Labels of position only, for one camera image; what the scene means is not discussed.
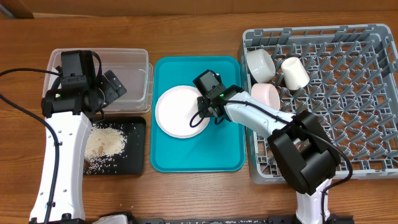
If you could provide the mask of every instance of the white arm segment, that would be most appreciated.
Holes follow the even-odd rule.
[[[276,115],[286,121],[292,121],[293,113],[285,113],[281,111],[276,111],[269,106],[262,104],[261,102],[252,98],[249,93],[242,92],[234,95],[229,100],[238,101],[248,101],[260,106],[261,108],[267,110],[268,112]],[[274,130],[282,129],[285,124],[280,121],[269,117],[263,112],[252,106],[246,106],[239,103],[228,103],[225,106],[225,111],[231,121],[239,124],[243,124],[251,130],[260,134],[264,139],[267,139]],[[317,191],[313,195],[309,194],[297,194],[297,211],[296,216],[303,224],[322,224],[321,215],[321,196],[322,190],[330,185],[331,180],[326,180],[324,183],[317,187]],[[328,196],[325,196],[325,215],[326,219],[330,216],[328,210]]]
[[[237,93],[229,100],[248,101],[288,122],[292,121],[292,116],[294,115],[293,113],[274,110],[271,107],[255,100],[249,95],[248,92],[245,91],[242,93]],[[260,134],[262,137],[264,137],[264,139],[267,139],[274,130],[282,129],[286,125],[280,121],[276,121],[252,106],[246,106],[240,103],[228,103],[224,108],[231,121],[245,125],[246,127]]]
[[[55,186],[54,203],[51,209],[51,221],[61,220],[62,214],[70,213],[72,218],[85,219],[83,197],[81,193],[83,180],[83,164],[88,135],[91,131],[90,120],[81,113],[55,113],[46,119],[57,134],[60,146],[60,160],[57,184]],[[50,186],[54,170],[55,148],[54,139],[46,129],[46,147],[44,155],[42,180],[35,206],[30,218],[37,218],[37,223],[44,222],[49,200]]]
[[[303,224],[322,224],[321,215],[321,196],[322,190],[329,186],[331,183],[330,179],[325,180],[321,185],[317,187],[317,191],[313,195],[300,194],[297,195],[297,211],[296,217]],[[330,216],[328,209],[328,195],[325,195],[324,201],[325,219],[327,220]]]

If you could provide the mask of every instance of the wooden table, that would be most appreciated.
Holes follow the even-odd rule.
[[[241,14],[223,16],[93,17],[0,21],[0,71],[45,69],[52,50],[70,47],[143,48],[154,65],[171,55],[237,58],[246,29],[385,23],[398,35],[396,11]],[[1,77],[4,96],[41,115],[44,76]],[[143,117],[150,124],[150,113]],[[286,184],[256,185],[247,163],[233,173],[163,174],[154,170],[146,137],[141,177],[84,177],[86,217],[132,210],[138,218],[238,218],[294,214],[295,192]],[[0,102],[0,222],[27,223],[39,190],[44,127]],[[397,223],[398,179],[351,180],[331,190],[329,208],[356,223]]]

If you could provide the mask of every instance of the white granules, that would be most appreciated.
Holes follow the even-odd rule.
[[[125,135],[120,130],[93,126],[85,151],[85,160],[89,164],[86,173],[103,173],[102,168],[110,166],[106,163],[114,161],[111,157],[124,152],[126,141]]]

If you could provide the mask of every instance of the white plate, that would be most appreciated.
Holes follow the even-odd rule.
[[[156,122],[165,133],[175,138],[190,138],[201,133],[209,123],[209,118],[195,128],[191,128],[189,122],[198,112],[197,98],[200,92],[192,86],[176,86],[160,96],[156,103]],[[197,124],[201,118],[199,115],[192,124]]]

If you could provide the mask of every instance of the gray dish rack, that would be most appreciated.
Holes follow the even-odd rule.
[[[250,29],[240,50],[243,88],[251,91],[246,54],[264,49],[277,74],[273,83],[282,111],[309,110],[318,117],[333,143],[350,159],[353,178],[398,178],[398,90],[394,73],[398,54],[384,24]],[[298,57],[310,84],[289,91],[280,69],[285,58]],[[257,184],[285,182],[267,147],[254,131],[246,131],[250,177]],[[345,162],[336,177],[348,171]]]

